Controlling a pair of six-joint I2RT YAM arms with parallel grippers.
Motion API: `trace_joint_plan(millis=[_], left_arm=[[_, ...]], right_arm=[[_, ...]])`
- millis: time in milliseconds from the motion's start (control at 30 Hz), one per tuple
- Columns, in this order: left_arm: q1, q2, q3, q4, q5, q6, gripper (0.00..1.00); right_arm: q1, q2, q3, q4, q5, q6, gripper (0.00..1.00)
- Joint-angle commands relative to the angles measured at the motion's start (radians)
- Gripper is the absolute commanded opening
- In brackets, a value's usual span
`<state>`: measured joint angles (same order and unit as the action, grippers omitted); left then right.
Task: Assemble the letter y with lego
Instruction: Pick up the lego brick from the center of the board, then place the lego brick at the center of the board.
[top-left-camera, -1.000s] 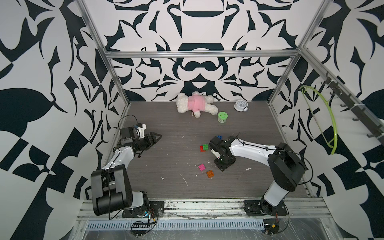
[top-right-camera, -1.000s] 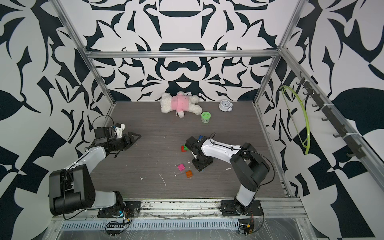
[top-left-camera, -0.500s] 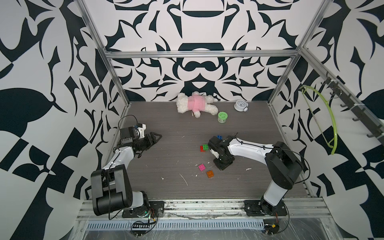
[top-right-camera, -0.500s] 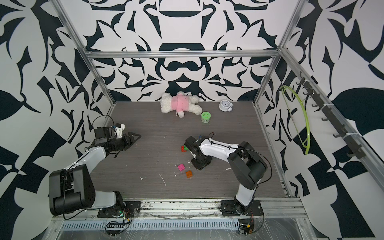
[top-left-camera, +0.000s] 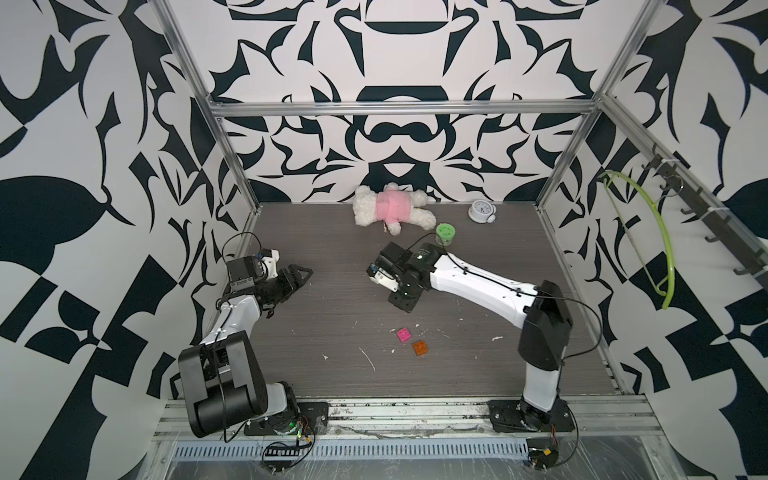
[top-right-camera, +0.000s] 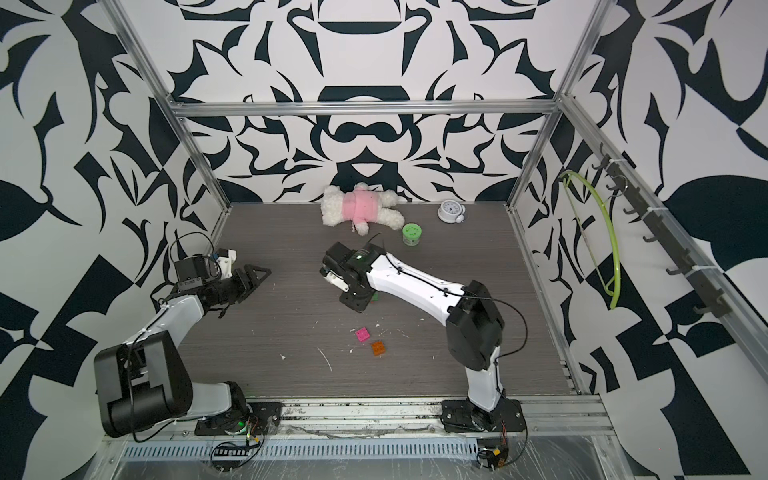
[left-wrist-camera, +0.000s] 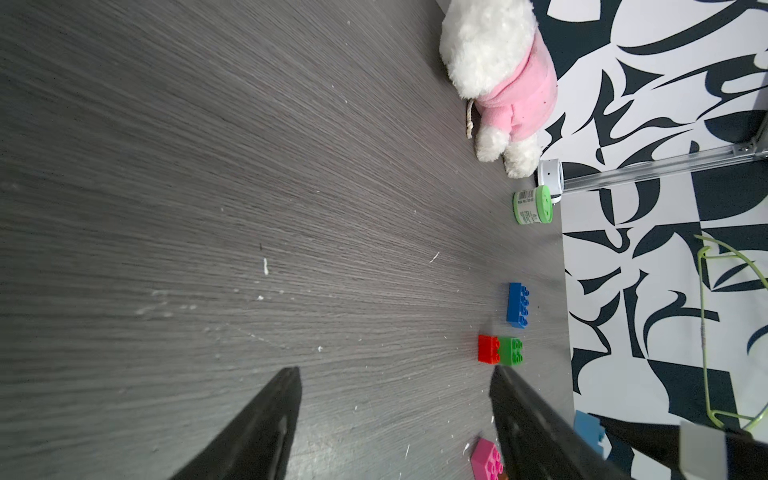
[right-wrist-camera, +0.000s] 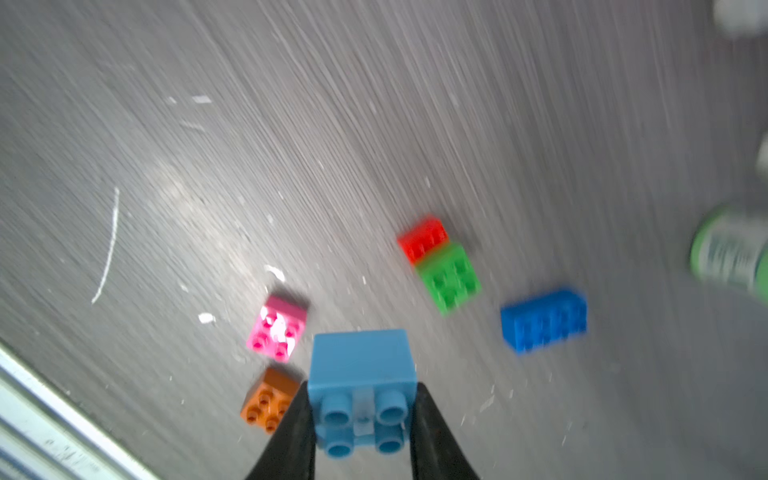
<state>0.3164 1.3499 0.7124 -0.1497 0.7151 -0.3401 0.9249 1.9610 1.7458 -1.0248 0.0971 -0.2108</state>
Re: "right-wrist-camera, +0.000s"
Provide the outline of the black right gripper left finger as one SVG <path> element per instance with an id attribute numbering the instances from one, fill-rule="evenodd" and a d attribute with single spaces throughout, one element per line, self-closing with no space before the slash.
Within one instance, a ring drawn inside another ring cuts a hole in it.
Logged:
<path id="1" fill-rule="evenodd" d="M 300 384 L 278 429 L 246 480 L 314 480 L 316 434 L 308 382 Z"/>

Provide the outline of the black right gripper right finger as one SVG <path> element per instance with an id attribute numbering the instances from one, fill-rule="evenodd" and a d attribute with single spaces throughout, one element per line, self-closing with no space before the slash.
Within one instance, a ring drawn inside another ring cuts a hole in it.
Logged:
<path id="1" fill-rule="evenodd" d="M 423 382 L 413 406 L 410 458 L 413 480 L 480 479 Z"/>

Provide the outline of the dark blue lego brick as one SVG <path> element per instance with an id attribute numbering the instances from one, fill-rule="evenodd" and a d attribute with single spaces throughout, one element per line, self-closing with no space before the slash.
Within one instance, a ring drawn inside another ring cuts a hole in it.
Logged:
<path id="1" fill-rule="evenodd" d="M 565 341 L 587 331 L 588 304 L 578 292 L 561 289 L 504 306 L 502 336 L 517 354 Z"/>

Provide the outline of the light blue lego brick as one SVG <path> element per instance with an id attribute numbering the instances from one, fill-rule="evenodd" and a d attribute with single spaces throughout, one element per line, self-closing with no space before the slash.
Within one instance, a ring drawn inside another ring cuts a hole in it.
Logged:
<path id="1" fill-rule="evenodd" d="M 307 390 L 317 446 L 327 457 L 343 459 L 357 447 L 401 451 L 417 393 L 406 331 L 316 335 Z"/>

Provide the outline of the red lego brick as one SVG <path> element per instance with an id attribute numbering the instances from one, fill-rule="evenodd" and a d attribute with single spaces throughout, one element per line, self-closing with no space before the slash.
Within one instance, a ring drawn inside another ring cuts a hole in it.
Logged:
<path id="1" fill-rule="evenodd" d="M 442 222 L 435 216 L 424 217 L 397 238 L 397 243 L 411 265 L 416 265 L 432 250 L 449 240 Z"/>

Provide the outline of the green lego brick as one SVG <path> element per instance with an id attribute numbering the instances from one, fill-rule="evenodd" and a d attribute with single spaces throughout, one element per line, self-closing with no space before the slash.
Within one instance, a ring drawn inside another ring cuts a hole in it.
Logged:
<path id="1" fill-rule="evenodd" d="M 443 316 L 482 291 L 465 249 L 453 241 L 432 250 L 416 264 L 415 270 Z"/>

